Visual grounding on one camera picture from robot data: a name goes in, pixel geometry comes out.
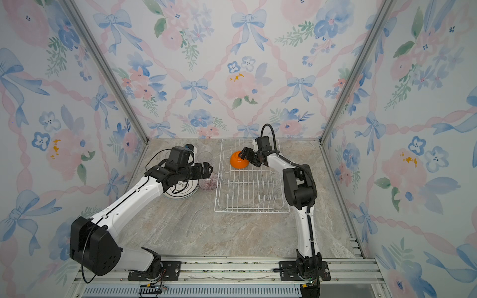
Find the white plate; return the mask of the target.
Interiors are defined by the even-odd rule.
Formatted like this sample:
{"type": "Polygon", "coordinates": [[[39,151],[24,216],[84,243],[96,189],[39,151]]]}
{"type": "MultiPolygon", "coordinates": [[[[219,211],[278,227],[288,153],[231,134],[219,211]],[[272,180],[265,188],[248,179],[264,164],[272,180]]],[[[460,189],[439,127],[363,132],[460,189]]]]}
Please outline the white plate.
{"type": "Polygon", "coordinates": [[[192,180],[188,182],[180,181],[168,189],[164,196],[169,199],[185,199],[192,196],[198,190],[198,188],[198,180],[192,180]]]}

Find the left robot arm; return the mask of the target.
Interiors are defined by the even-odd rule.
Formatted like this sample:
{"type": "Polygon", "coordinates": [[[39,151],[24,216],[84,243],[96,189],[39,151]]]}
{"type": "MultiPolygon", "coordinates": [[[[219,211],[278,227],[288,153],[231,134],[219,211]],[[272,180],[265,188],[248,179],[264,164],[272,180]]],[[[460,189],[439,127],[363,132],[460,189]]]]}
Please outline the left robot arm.
{"type": "Polygon", "coordinates": [[[168,158],[147,166],[144,177],[117,201],[89,218],[78,217],[73,221],[69,256],[82,270],[88,269],[95,276],[127,270],[150,281],[156,281],[164,274],[158,253],[145,247],[120,247],[117,238],[144,207],[179,182],[211,177],[212,165],[195,160],[197,150],[193,145],[175,146],[168,152],[168,158]]]}

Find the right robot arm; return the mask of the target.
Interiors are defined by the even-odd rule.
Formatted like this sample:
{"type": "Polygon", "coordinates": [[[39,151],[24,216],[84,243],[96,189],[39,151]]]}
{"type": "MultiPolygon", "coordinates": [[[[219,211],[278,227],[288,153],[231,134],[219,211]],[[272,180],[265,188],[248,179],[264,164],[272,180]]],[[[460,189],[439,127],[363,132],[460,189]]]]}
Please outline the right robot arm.
{"type": "Polygon", "coordinates": [[[268,166],[281,173],[283,194],[296,221],[298,274],[304,280],[318,279],[322,257],[313,219],[318,189],[309,165],[300,165],[282,155],[271,146],[267,136],[255,139],[253,147],[243,148],[238,157],[257,168],[268,166]]]}

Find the orange bowl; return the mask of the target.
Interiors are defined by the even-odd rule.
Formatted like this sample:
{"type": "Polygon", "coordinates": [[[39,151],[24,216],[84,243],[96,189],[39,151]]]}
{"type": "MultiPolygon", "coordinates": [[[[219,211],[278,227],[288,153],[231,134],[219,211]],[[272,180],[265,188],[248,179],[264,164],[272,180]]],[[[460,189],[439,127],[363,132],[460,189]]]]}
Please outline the orange bowl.
{"type": "Polygon", "coordinates": [[[240,154],[241,154],[241,151],[236,151],[231,155],[229,159],[229,163],[231,164],[233,169],[243,170],[249,165],[249,161],[241,158],[240,154]]]}

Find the striped ceramic bowl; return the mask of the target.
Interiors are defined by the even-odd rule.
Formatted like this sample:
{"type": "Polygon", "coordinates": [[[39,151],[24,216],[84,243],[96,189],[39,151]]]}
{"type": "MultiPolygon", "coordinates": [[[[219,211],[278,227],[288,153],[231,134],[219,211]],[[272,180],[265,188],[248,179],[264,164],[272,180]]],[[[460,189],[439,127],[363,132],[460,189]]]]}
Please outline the striped ceramic bowl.
{"type": "Polygon", "coordinates": [[[204,191],[214,191],[217,188],[219,177],[216,173],[212,173],[209,178],[199,180],[198,185],[204,191]]]}

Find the clear glass cup back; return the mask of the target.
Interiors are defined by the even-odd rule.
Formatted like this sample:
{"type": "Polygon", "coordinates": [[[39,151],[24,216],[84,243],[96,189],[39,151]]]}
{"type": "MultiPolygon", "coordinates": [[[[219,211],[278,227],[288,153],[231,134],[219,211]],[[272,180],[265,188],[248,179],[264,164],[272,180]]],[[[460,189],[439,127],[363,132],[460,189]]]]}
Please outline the clear glass cup back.
{"type": "Polygon", "coordinates": [[[204,162],[212,163],[213,154],[210,151],[201,150],[198,153],[197,158],[200,163],[204,163],[204,162]]]}

